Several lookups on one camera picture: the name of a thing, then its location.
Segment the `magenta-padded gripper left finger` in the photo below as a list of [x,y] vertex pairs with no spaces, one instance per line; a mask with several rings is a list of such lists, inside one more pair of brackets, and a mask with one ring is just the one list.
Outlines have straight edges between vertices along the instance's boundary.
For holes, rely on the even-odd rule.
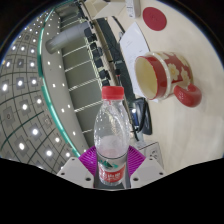
[[57,175],[81,187],[93,188],[96,172],[96,148],[91,147],[80,157],[71,157]]

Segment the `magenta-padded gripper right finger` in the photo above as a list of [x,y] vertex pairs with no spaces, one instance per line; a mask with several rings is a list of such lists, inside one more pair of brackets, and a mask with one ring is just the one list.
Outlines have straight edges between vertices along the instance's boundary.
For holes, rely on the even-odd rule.
[[146,186],[166,176],[155,158],[145,157],[132,146],[128,149],[127,171],[131,188]]

